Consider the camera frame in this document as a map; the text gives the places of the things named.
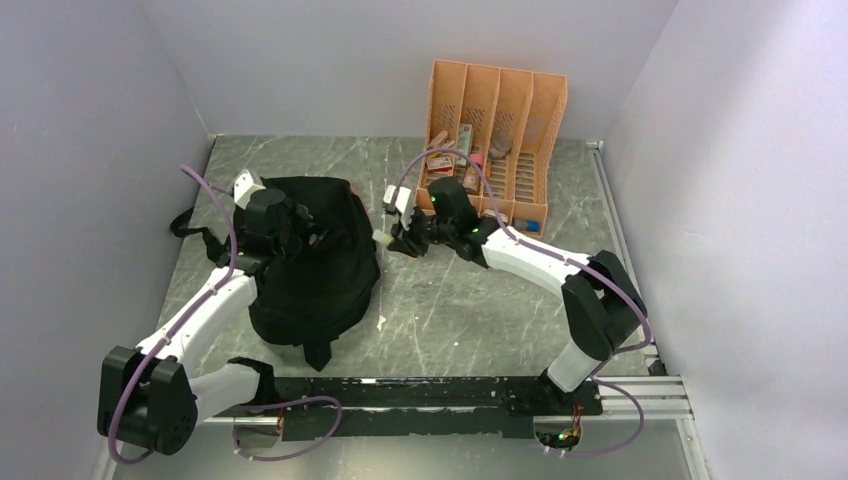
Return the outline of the black student backpack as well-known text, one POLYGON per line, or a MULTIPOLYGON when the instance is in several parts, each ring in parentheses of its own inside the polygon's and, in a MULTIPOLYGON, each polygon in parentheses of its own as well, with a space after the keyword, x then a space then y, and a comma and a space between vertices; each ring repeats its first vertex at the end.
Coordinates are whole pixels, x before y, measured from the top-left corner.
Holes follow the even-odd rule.
POLYGON ((269 344, 302 347, 306 363, 322 371, 332 357, 332 342, 364 317, 381 275, 368 213, 344 179, 262 181, 305 205, 312 227, 292 262, 253 275, 257 297, 248 307, 251 325, 269 344))

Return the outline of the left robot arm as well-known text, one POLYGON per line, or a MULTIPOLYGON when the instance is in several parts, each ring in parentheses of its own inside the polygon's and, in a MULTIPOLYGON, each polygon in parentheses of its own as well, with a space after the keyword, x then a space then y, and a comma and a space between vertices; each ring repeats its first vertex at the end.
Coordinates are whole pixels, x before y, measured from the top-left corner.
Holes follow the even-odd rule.
POLYGON ((103 360, 97 428, 120 464, 178 452, 197 424, 230 408, 261 416, 275 406, 266 363, 234 358, 211 374, 192 375, 228 322, 258 299, 265 266, 284 255, 280 234, 302 214, 282 191, 264 186, 237 182, 234 200, 245 228, 229 230, 222 265, 163 327, 103 360))

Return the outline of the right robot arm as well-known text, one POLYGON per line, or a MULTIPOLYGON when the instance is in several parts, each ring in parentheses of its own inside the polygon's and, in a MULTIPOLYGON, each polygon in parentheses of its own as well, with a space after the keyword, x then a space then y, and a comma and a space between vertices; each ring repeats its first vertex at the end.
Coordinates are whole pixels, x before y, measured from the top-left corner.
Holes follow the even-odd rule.
POLYGON ((432 244, 483 268, 507 272, 561 298, 570 339, 545 369, 539 391, 542 406, 562 414, 578 399, 577 388, 622 348, 647 309, 618 256, 601 250, 585 255, 555 248, 505 223, 498 210, 481 214, 459 181, 442 177, 429 186, 434 212, 426 214, 406 187, 388 186, 383 208, 396 222, 377 233, 390 251, 412 258, 432 244))

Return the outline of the white stapler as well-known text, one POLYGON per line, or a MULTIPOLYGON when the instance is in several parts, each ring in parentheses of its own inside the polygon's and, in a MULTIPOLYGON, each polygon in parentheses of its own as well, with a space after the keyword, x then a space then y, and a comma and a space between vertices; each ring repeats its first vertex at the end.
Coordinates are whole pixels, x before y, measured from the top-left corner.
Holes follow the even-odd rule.
POLYGON ((504 212, 496 212, 493 209, 485 209, 482 212, 482 216, 483 217, 489 217, 489 218, 498 218, 505 224, 507 224, 509 222, 509 218, 504 212))

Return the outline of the brown bottle pink cap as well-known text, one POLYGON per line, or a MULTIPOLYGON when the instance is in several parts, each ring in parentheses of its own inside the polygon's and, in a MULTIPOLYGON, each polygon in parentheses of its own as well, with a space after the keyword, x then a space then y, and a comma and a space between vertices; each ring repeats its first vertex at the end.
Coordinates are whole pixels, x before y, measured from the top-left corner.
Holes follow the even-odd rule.
POLYGON ((464 190, 470 195, 477 195, 479 192, 480 177, 485 164, 485 157, 479 152, 474 152, 469 155, 467 168, 463 174, 461 185, 464 190))

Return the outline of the pink white small box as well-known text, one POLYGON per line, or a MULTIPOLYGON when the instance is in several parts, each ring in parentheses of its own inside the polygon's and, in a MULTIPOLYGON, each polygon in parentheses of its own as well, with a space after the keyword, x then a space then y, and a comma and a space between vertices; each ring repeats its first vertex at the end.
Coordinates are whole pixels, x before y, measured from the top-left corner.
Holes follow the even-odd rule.
POLYGON ((428 157, 425 161, 428 175, 452 175, 454 160, 451 156, 428 157))

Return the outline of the blue capped small item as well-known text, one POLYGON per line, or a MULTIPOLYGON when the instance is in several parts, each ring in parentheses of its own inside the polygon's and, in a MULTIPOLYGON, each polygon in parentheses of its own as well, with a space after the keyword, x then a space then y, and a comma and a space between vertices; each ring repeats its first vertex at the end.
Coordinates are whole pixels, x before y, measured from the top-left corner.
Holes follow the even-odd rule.
POLYGON ((525 232, 539 233, 541 231, 541 224, 534 220, 516 218, 513 220, 512 225, 517 230, 525 232))

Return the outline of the green white box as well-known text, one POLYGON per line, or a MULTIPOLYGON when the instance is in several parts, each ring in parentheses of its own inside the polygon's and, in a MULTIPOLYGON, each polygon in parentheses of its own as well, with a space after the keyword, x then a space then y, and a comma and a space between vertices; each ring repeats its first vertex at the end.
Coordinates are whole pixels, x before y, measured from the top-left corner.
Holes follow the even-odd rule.
POLYGON ((461 123, 458 130, 455 147, 458 151, 468 155, 471 150, 473 141, 473 125, 469 123, 461 123))

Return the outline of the pink eraser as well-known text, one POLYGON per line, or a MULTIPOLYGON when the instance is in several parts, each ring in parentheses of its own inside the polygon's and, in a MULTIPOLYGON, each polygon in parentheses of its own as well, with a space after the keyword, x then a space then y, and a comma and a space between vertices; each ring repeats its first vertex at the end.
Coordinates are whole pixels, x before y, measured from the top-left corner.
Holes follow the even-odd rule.
POLYGON ((441 130, 438 134, 435 135, 433 139, 430 140, 427 147, 429 149, 440 148, 445 145, 450 139, 450 134, 447 130, 441 130))

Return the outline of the grey round jar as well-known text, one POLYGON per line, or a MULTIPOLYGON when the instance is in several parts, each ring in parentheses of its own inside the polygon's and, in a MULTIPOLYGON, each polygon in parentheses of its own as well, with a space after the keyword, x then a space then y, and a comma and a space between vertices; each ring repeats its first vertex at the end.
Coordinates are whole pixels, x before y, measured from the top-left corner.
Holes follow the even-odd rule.
POLYGON ((493 160, 504 159, 512 150, 512 139, 501 132, 495 132, 490 140, 488 157, 493 160))

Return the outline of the orange plastic desk organizer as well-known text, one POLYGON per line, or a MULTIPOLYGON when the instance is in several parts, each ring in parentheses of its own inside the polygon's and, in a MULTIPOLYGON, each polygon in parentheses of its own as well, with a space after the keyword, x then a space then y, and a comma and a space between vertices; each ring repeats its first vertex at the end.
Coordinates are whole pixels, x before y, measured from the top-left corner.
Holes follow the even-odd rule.
POLYGON ((469 194, 478 212, 542 237, 547 172, 568 101, 568 78, 457 61, 431 69, 425 145, 483 157, 484 180, 469 194))

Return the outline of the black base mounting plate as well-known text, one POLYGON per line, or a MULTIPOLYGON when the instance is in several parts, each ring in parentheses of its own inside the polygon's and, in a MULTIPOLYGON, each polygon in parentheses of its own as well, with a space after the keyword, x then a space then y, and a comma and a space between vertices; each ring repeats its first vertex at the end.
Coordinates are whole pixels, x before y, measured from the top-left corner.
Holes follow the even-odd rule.
POLYGON ((599 387, 583 382, 563 393, 540 376, 278 377, 277 396, 258 406, 232 407, 244 422, 282 425, 285 441, 337 437, 499 434, 532 439, 535 422, 603 412, 599 387))

